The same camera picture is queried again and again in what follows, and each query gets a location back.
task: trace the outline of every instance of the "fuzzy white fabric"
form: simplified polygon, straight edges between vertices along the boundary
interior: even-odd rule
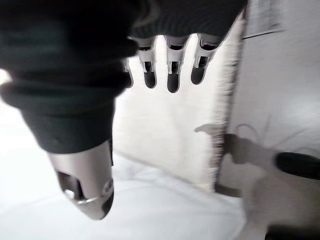
[[[227,123],[243,28],[244,20],[239,18],[200,85],[193,85],[190,79],[197,43],[197,36],[192,35],[177,93],[167,90],[166,44],[162,36],[156,42],[157,86],[154,89],[147,88],[144,83],[139,58],[131,58],[134,85],[116,102],[114,149],[211,192],[220,149],[213,149],[211,137],[196,129],[214,124],[221,130]],[[217,136],[215,142],[221,141]]]

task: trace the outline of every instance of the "prosthetic hand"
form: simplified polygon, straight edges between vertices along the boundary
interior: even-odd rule
[[[199,84],[246,0],[0,1],[2,99],[19,108],[62,191],[94,220],[114,198],[114,100],[132,86],[138,52],[148,88],[157,83],[155,36],[167,43],[167,87],[179,89],[190,34],[198,33],[191,81]]]

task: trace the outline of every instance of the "white sheet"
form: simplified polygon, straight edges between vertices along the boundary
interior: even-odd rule
[[[18,111],[0,102],[0,112],[2,240],[232,240],[243,227],[239,198],[203,193],[117,154],[113,207],[92,221],[63,196]]]
[[[0,238],[232,240],[241,230],[244,217],[238,198],[203,193],[116,154],[114,162],[114,204],[104,220],[88,219],[59,193],[2,212]]]

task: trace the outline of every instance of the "white fabric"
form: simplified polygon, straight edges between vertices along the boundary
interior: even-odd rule
[[[243,227],[238,198],[200,192],[156,168],[124,157],[115,155],[114,162],[114,204],[104,220],[88,219],[57,194],[3,212],[0,238],[233,240]]]
[[[18,111],[1,102],[0,111],[0,239],[233,240],[244,225],[239,198],[203,193],[116,154],[113,207],[92,221],[63,196]]]
[[[144,163],[162,168],[212,192],[217,165],[211,137],[195,129],[204,124],[225,124],[230,82],[237,67],[243,20],[238,20],[219,47],[200,85],[191,83],[191,70],[197,44],[192,35],[185,53],[177,93],[167,89],[166,43],[156,41],[157,86],[145,85],[139,58],[129,65],[134,78],[116,102],[113,124],[113,147]]]

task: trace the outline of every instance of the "robotic hand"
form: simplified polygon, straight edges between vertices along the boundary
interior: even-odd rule
[[[156,86],[155,36],[167,43],[167,87],[179,88],[190,34],[198,33],[191,81],[199,84],[246,0],[0,1],[2,99],[19,108],[65,195],[94,220],[114,198],[114,100],[132,86],[126,58],[138,51]]]

